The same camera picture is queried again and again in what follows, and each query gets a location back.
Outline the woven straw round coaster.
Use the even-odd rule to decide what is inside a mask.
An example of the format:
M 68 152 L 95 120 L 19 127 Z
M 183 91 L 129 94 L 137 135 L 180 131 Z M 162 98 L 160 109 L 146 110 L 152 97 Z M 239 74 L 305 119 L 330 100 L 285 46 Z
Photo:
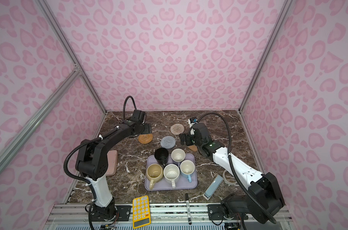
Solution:
M 138 136 L 138 141 L 141 144 L 148 144 L 153 140 L 153 134 L 141 134 Z

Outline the beige patterned round coaster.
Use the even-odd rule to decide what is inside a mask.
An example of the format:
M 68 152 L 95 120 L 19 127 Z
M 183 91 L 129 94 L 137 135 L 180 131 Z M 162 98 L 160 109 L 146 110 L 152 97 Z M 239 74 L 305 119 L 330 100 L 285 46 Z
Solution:
M 185 127 L 182 124 L 174 124 L 170 127 L 170 131 L 174 135 L 180 135 L 185 131 Z

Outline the white lavender mug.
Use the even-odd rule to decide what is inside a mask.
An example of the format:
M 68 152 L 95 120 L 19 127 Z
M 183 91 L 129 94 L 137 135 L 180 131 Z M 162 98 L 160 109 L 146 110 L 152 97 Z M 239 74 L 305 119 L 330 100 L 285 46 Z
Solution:
M 186 153 L 182 149 L 174 149 L 171 153 L 173 163 L 180 166 L 181 162 L 185 160 Z

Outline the grey round coaster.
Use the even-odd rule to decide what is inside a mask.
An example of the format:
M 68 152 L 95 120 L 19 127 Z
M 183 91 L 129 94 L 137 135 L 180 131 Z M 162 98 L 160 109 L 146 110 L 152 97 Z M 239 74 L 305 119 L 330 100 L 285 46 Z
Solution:
M 165 136 L 162 138 L 160 145 L 162 148 L 171 149 L 176 145 L 176 139 L 172 136 Z

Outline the light blue mug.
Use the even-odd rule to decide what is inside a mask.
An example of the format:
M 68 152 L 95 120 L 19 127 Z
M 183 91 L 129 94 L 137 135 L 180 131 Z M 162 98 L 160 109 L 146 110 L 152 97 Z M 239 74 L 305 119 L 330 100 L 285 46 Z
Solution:
M 181 175 L 189 182 L 192 182 L 192 174 L 195 172 L 195 164 L 190 160 L 184 160 L 180 164 Z

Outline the black mug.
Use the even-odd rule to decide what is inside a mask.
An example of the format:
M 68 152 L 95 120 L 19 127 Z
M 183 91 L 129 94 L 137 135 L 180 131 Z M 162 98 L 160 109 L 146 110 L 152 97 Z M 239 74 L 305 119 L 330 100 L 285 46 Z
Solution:
M 166 148 L 158 148 L 154 152 L 154 157 L 158 164 L 165 167 L 168 164 L 169 151 Z

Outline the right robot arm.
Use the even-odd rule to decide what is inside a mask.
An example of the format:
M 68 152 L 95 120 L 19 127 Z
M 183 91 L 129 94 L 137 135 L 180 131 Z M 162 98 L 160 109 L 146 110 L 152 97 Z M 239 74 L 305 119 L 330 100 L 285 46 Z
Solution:
M 204 123 L 191 123 L 189 133 L 181 138 L 187 146 L 197 146 L 203 157 L 233 175 L 243 190 L 244 195 L 231 194 L 221 201 L 224 216 L 230 218 L 245 213 L 261 224 L 276 223 L 274 215 L 285 206 L 285 201 L 275 175 L 264 174 L 234 156 L 224 144 L 212 139 Z

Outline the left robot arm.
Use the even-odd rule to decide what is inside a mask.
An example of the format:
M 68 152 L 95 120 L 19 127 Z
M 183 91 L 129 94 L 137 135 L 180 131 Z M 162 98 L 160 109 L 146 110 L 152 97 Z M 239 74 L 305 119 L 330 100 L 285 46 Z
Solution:
M 151 125 L 145 123 L 146 113 L 134 110 L 132 117 L 122 120 L 111 131 L 95 140 L 84 140 L 79 149 L 76 170 L 86 181 L 93 195 L 89 206 L 89 221 L 115 221 L 118 211 L 111 194 L 106 173 L 108 170 L 108 152 L 125 138 L 139 136 L 150 132 Z

